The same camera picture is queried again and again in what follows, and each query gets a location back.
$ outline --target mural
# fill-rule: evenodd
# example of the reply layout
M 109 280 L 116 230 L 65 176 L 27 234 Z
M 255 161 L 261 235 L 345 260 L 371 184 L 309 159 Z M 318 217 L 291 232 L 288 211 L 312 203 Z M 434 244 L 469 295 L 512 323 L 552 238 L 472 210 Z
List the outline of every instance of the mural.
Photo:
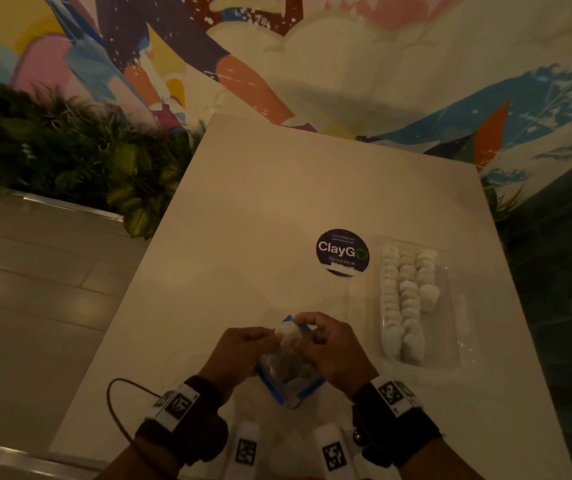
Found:
M 470 162 L 506 193 L 572 166 L 572 0 L 0 0 L 0 82 Z

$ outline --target tabletop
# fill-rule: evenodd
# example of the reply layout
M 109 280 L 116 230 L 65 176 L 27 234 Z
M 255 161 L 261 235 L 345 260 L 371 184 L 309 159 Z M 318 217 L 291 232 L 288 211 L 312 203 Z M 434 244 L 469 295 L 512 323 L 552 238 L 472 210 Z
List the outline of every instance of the tabletop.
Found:
M 53 441 L 53 452 L 112 460 L 126 440 L 106 407 L 115 377 L 159 393 L 196 373 L 230 326 L 274 326 L 322 311 L 347 320 L 369 354 L 362 300 L 374 266 L 329 273 L 318 238 L 346 229 L 445 250 L 456 263 L 479 363 L 461 383 L 410 383 L 447 442 L 490 479 L 569 479 L 564 444 L 519 298 L 472 165 L 217 114 Z M 153 398 L 116 385 L 115 411 L 132 432 Z M 314 428 L 350 424 L 329 385 L 296 410 L 257 378 L 220 410 L 261 428 L 259 476 L 322 476 Z M 396 472 L 358 461 L 374 479 Z M 183 474 L 216 478 L 220 459 Z

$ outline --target row of white dumplings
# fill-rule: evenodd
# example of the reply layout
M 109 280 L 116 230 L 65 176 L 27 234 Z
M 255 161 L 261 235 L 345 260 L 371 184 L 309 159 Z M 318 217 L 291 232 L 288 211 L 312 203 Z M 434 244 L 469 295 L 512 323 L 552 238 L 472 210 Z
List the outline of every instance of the row of white dumplings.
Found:
M 389 359 L 416 365 L 424 361 L 420 311 L 432 312 L 440 295 L 435 286 L 436 257 L 435 250 L 399 251 L 392 244 L 382 250 L 381 340 Z

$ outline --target person's left hand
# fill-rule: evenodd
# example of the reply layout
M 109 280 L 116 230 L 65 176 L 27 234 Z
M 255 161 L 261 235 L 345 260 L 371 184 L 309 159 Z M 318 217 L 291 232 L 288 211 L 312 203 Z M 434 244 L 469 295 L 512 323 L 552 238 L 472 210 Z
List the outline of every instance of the person's left hand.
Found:
M 233 389 L 252 374 L 259 357 L 275 352 L 280 342 L 269 328 L 229 328 L 198 375 L 212 382 L 226 402 Z

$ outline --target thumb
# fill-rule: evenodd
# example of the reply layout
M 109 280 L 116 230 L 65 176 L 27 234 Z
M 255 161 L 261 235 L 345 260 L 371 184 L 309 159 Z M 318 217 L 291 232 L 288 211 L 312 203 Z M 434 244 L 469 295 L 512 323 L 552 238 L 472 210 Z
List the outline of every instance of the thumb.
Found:
M 311 335 L 307 334 L 295 345 L 295 351 L 307 362 L 312 362 L 317 365 L 317 362 L 321 359 L 323 347 L 322 345 L 315 344 Z
M 246 343 L 251 343 L 257 353 L 257 357 L 260 357 L 262 355 L 276 352 L 279 348 L 279 344 L 281 344 L 281 337 L 273 333 L 263 339 L 253 340 L 252 342 Z

